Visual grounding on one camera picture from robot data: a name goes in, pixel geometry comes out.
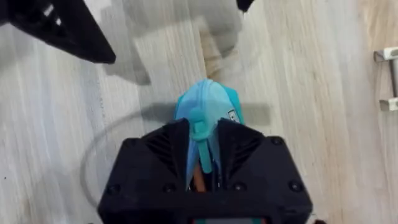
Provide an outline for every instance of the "wood grain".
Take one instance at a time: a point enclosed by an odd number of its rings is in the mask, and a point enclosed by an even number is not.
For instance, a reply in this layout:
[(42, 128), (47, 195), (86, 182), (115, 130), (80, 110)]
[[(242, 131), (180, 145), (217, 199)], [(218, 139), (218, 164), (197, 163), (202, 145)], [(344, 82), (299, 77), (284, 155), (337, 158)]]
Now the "wood grain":
[(245, 120), (281, 135), (311, 221), (398, 223), (398, 114), (388, 64), (394, 0), (87, 1), (115, 65), (93, 65), (0, 28), (0, 223), (100, 223), (121, 141), (172, 117), (206, 75), (238, 91)]

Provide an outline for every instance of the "ribbed black surface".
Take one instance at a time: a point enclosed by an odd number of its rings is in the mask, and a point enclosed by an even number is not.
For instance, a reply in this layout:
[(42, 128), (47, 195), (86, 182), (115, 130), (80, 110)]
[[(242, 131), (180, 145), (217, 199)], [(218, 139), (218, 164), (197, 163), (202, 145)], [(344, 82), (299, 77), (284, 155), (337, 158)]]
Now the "ribbed black surface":
[(171, 173), (177, 176), (172, 155), (172, 145), (165, 131), (146, 139), (146, 146), (167, 166)]

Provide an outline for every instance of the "screw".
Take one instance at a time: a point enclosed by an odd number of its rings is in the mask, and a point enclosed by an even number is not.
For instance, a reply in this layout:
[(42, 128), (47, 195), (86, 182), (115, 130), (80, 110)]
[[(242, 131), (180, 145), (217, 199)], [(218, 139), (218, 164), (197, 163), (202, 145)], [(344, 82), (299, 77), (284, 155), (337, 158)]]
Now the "screw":
[(171, 193), (171, 192), (174, 192), (174, 191), (176, 191), (176, 187), (175, 187), (175, 185), (174, 184), (165, 184), (164, 186), (163, 186), (163, 192), (165, 192), (165, 193)]
[(120, 193), (120, 190), (121, 190), (120, 185), (116, 184), (116, 185), (112, 185), (112, 186), (108, 187), (107, 193), (109, 195), (115, 196)]
[(245, 191), (245, 190), (248, 189), (248, 188), (246, 187), (246, 184), (244, 184), (244, 183), (242, 183), (242, 182), (237, 182), (237, 183), (235, 183), (235, 184), (232, 186), (232, 188), (233, 188), (235, 191)]
[(291, 189), (291, 191), (294, 191), (294, 192), (301, 192), (304, 190), (303, 185), (300, 182), (297, 182), (295, 180), (292, 180), (289, 182), (289, 188)]
[(276, 146), (280, 146), (281, 144), (284, 143), (284, 140), (281, 137), (273, 137), (271, 139), (271, 142), (276, 145)]

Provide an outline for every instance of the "black plastic part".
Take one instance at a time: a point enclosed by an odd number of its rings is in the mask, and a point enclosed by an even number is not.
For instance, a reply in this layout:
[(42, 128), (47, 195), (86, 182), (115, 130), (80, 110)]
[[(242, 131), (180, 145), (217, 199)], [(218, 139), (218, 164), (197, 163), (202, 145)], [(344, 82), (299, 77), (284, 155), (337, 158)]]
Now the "black plastic part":
[(0, 24), (8, 21), (49, 45), (94, 63), (116, 60), (83, 0), (0, 0), (0, 6)]
[(312, 203), (283, 139), (225, 119), (217, 130), (223, 183), (216, 192), (185, 190), (186, 119), (125, 140), (98, 207), (103, 223), (187, 224), (192, 218), (234, 217), (305, 223)]
[(236, 0), (238, 4), (238, 8), (243, 12), (247, 12), (250, 8), (250, 5), (254, 2), (254, 0)]
[(0, 26), (6, 22), (7, 19), (7, 2), (0, 0)]

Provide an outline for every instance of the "light blue plastic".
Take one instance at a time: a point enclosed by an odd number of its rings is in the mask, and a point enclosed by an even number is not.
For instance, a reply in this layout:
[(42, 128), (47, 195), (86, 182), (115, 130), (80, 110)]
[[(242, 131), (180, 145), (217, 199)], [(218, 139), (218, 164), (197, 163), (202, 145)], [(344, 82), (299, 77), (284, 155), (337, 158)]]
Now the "light blue plastic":
[(236, 91), (209, 79), (194, 84), (178, 99), (175, 119), (187, 118), (190, 122), (187, 187), (199, 160), (204, 173), (212, 171), (213, 161), (221, 170), (220, 147), (215, 128), (221, 118), (229, 119), (228, 113), (232, 110), (236, 112), (239, 122), (243, 123)]

